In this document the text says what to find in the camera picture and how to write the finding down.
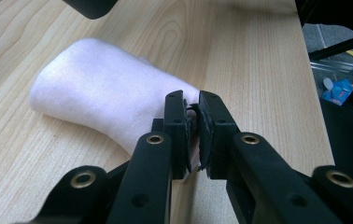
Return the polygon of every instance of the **rolled white fabric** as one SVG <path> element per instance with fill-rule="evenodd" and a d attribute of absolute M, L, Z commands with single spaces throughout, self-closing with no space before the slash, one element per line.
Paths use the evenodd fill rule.
<path fill-rule="evenodd" d="M 164 98 L 183 90 L 188 104 L 199 91 L 118 47 L 98 39 L 70 46 L 37 76 L 33 110 L 107 134 L 133 154 L 138 138 L 163 118 Z"/>

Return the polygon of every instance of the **round hole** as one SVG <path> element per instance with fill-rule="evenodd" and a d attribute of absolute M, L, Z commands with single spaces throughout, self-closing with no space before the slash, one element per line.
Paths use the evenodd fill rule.
<path fill-rule="evenodd" d="M 296 207 L 306 207 L 307 206 L 307 200 L 303 196 L 301 196 L 297 193 L 291 193 L 291 195 L 289 195 L 288 199 Z"/>
<path fill-rule="evenodd" d="M 152 145 L 160 144 L 164 141 L 164 138 L 161 135 L 155 134 L 147 138 L 147 142 Z"/>
<path fill-rule="evenodd" d="M 134 197 L 131 199 L 131 203 L 135 207 L 143 207 L 148 202 L 149 202 L 149 197 L 146 194 L 135 194 Z"/>
<path fill-rule="evenodd" d="M 258 144 L 260 141 L 259 141 L 259 138 L 253 136 L 253 135 L 244 135 L 241 137 L 241 140 L 247 144 L 251 144 L 251 145 L 256 145 Z"/>
<path fill-rule="evenodd" d="M 351 178 L 349 175 L 346 175 L 345 173 L 330 170 L 326 173 L 326 176 L 335 185 L 347 189 L 353 189 L 353 178 Z"/>
<path fill-rule="evenodd" d="M 95 181 L 95 173 L 90 170 L 77 173 L 71 180 L 71 186 L 75 189 L 84 189 Z"/>

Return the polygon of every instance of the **folded towel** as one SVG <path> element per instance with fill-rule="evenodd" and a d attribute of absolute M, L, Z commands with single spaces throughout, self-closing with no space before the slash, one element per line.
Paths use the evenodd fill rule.
<path fill-rule="evenodd" d="M 133 154 L 138 138 L 163 118 L 164 98 L 183 90 L 188 104 L 199 91 L 185 81 L 98 39 L 70 46 L 37 76 L 33 110 L 107 134 Z"/>

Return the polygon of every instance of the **wooden table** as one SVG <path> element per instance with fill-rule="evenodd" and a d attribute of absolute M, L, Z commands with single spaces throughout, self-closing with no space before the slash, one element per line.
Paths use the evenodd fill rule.
<path fill-rule="evenodd" d="M 264 136 L 292 168 L 332 163 L 293 0 L 119 0 L 90 21 L 60 0 L 0 2 L 0 223 L 35 217 L 69 170 L 111 170 L 130 156 L 107 136 L 32 111 L 36 74 L 96 37 L 220 95 L 242 131 Z M 173 183 L 172 223 L 234 223 L 224 181 Z"/>

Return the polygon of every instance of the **floor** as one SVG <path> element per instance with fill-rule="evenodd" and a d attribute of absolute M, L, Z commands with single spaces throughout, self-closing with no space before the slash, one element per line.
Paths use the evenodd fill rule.
<path fill-rule="evenodd" d="M 336 25 L 306 24 L 303 27 L 303 32 L 308 52 L 323 49 L 353 37 L 353 31 Z M 330 60 L 343 63 L 353 63 L 353 56 L 345 52 L 332 56 Z M 318 69 L 313 69 L 313 73 L 319 97 L 321 97 L 326 90 L 323 84 L 323 79 L 325 77 L 330 78 L 333 82 L 347 78 L 353 84 L 353 76 L 349 74 L 322 71 Z"/>

